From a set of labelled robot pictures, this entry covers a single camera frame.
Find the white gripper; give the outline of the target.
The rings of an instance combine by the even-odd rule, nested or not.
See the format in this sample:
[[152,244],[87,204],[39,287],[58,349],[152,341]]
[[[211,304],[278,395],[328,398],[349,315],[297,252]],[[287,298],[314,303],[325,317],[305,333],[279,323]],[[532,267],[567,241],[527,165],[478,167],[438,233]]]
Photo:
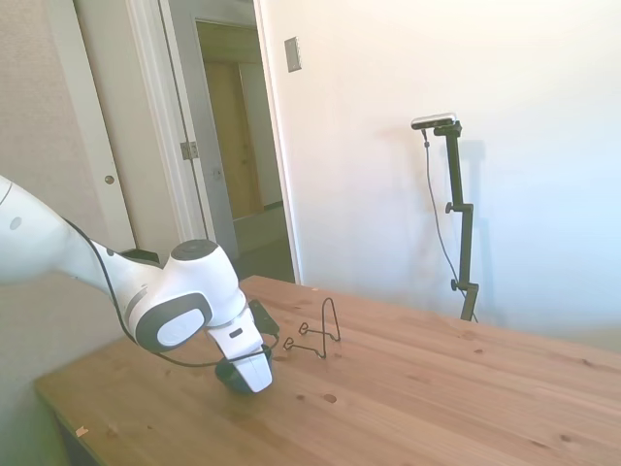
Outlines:
[[229,389],[258,393],[273,382],[271,363],[251,310],[243,310],[230,322],[208,327],[223,358],[215,365],[216,377]]

